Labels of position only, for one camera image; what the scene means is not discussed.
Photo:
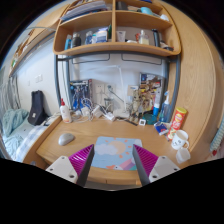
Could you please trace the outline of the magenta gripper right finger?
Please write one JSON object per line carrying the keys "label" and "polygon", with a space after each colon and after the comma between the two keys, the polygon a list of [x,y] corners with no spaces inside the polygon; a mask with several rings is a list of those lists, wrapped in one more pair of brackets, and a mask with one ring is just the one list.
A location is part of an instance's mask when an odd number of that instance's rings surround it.
{"label": "magenta gripper right finger", "polygon": [[143,186],[180,170],[168,157],[156,156],[138,145],[133,145],[132,154]]}

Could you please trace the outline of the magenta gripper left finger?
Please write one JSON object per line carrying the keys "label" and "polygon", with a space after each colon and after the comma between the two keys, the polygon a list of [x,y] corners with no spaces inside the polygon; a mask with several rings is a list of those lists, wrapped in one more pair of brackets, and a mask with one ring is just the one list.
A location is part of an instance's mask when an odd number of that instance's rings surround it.
{"label": "magenta gripper left finger", "polygon": [[94,145],[89,145],[71,156],[60,156],[47,171],[84,187],[94,157]]}

